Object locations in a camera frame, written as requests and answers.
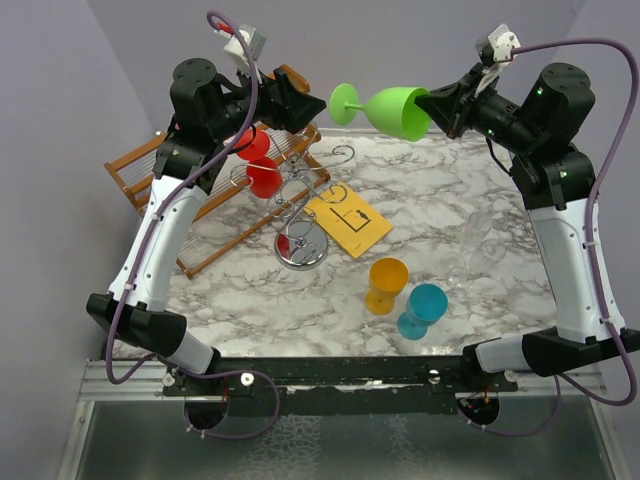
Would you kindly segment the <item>green plastic wine glass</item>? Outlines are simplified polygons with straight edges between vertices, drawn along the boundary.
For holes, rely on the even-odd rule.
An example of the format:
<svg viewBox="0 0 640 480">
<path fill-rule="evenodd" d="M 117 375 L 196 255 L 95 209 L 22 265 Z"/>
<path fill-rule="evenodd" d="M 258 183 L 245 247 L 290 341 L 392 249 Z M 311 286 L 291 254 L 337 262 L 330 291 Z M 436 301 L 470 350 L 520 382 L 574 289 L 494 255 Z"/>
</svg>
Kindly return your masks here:
<svg viewBox="0 0 640 480">
<path fill-rule="evenodd" d="M 425 136 L 431 117 L 415 100 L 428 96 L 422 87 L 397 86 L 383 89 L 362 102 L 356 88 L 348 83 L 338 85 L 329 99 L 329 114 L 338 125 L 349 125 L 363 113 L 379 133 L 415 142 Z"/>
</svg>

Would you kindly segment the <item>red plastic wine glass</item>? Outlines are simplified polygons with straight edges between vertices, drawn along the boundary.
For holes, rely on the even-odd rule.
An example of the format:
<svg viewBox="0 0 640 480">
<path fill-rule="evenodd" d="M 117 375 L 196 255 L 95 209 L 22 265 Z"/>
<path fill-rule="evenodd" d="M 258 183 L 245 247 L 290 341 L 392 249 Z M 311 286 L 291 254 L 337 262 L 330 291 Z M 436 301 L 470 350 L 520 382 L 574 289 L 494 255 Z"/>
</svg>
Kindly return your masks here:
<svg viewBox="0 0 640 480">
<path fill-rule="evenodd" d="M 269 199 L 281 187 L 283 180 L 276 162 L 268 156 L 271 140 L 263 130 L 247 130 L 236 145 L 236 154 L 247 161 L 246 175 L 250 190 L 258 198 Z"/>
</svg>

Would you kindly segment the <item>orange plastic wine glass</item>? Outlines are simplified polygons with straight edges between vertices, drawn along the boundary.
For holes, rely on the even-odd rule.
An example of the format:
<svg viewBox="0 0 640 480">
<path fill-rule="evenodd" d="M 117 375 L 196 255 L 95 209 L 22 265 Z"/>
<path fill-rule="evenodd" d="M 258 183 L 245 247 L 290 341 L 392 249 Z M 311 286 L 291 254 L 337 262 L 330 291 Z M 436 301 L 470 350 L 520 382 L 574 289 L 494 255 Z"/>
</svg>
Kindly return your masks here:
<svg viewBox="0 0 640 480">
<path fill-rule="evenodd" d="M 369 272 L 369 291 L 365 297 L 367 309 L 374 315 L 390 313 L 395 299 L 409 281 L 409 270 L 399 259 L 386 257 L 377 260 Z"/>
</svg>

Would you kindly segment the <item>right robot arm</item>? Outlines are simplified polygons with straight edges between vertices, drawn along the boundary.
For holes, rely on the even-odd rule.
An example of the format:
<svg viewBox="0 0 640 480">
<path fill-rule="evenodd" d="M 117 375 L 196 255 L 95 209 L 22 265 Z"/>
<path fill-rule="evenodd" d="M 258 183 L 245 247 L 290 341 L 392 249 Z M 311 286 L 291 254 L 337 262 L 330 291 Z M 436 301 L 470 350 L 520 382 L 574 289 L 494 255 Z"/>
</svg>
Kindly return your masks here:
<svg viewBox="0 0 640 480">
<path fill-rule="evenodd" d="M 604 271 L 595 222 L 587 223 L 596 175 L 572 140 L 595 103 L 588 75 L 566 63 L 545 66 L 523 105 L 501 96 L 494 83 L 478 92 L 487 71 L 476 64 L 458 82 L 419 95 L 414 103 L 451 139 L 474 130 L 512 156 L 519 190 L 557 309 L 555 326 L 464 348 L 461 383 L 481 391 L 497 372 L 531 371 L 547 377 L 639 349 Z"/>
</svg>

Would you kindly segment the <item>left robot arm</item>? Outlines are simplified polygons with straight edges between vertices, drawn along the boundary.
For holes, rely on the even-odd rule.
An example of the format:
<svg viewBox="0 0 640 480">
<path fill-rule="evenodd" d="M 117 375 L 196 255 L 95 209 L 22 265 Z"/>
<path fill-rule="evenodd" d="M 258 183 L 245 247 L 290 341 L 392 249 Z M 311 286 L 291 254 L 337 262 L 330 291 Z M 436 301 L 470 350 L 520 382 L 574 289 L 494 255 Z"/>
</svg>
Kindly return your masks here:
<svg viewBox="0 0 640 480">
<path fill-rule="evenodd" d="M 187 370 L 186 382 L 206 395 L 220 385 L 219 352 L 195 338 L 184 316 L 167 311 L 170 277 L 191 224 L 227 156 L 261 122 L 300 132 L 326 107 L 294 86 L 287 73 L 240 74 L 233 84 L 207 59 L 173 71 L 174 115 L 158 147 L 150 198 L 123 267 L 106 293 L 90 295 L 86 311 L 108 334 Z"/>
</svg>

